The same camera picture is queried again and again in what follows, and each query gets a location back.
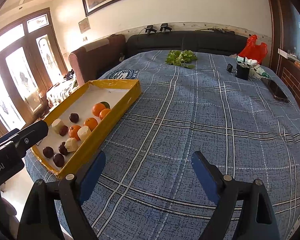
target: cardboard tray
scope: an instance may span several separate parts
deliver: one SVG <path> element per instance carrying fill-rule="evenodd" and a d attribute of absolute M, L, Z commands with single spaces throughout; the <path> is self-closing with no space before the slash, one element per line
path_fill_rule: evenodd
<path fill-rule="evenodd" d="M 32 152 L 38 160 L 58 179 L 63 179 L 67 174 L 76 174 L 78 169 L 89 161 L 91 156 L 100 147 L 106 139 L 112 128 L 121 119 L 128 108 L 137 100 L 141 94 L 140 82 L 138 80 L 94 80 L 85 83 L 72 95 L 66 98 L 60 105 L 53 109 L 44 121 L 49 126 L 49 132 L 46 138 L 32 147 Z M 92 114 L 94 104 L 106 101 L 110 104 L 111 111 L 101 121 Z M 58 153 L 58 146 L 66 141 L 69 135 L 60 136 L 51 128 L 54 120 L 60 118 L 68 127 L 74 125 L 69 120 L 70 113 L 79 114 L 77 125 L 83 126 L 83 122 L 94 117 L 98 121 L 98 126 L 93 130 L 90 136 L 84 141 L 78 141 L 79 148 L 76 152 L 65 156 L 66 164 L 58 168 L 53 163 L 52 158 L 47 159 L 42 154 L 46 146 L 54 149 Z"/>

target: brick pattern panel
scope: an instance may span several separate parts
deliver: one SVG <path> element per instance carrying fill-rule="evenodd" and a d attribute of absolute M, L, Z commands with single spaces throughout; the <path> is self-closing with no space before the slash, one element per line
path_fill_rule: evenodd
<path fill-rule="evenodd" d="M 300 107 L 300 83 L 299 81 L 292 76 L 292 74 L 286 69 L 283 68 L 282 81 L 290 89 L 292 95 L 295 97 L 299 107 Z"/>

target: green leafy vegetable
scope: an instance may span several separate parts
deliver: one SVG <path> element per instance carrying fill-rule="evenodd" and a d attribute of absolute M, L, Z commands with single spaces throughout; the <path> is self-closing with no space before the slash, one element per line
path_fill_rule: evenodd
<path fill-rule="evenodd" d="M 174 66 L 185 67 L 189 69 L 195 68 L 195 65 L 186 65 L 193 60 L 197 60 L 197 56 L 191 50 L 171 50 L 166 59 L 166 63 Z"/>

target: printed emblem on tablecloth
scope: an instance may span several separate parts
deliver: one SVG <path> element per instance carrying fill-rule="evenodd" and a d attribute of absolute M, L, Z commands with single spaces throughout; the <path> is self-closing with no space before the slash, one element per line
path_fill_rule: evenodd
<path fill-rule="evenodd" d="M 136 79 L 139 70 L 135 69 L 119 69 L 111 73 L 108 79 Z"/>

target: sofa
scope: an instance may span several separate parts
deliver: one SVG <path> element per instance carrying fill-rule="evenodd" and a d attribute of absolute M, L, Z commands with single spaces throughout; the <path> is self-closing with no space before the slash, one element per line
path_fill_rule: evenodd
<path fill-rule="evenodd" d="M 69 62 L 79 86 L 101 77 L 125 59 L 152 50 L 192 50 L 229 56 L 240 53 L 247 37 L 221 31 L 173 31 L 131 36 L 127 42 L 123 34 L 86 44 L 71 52 Z"/>

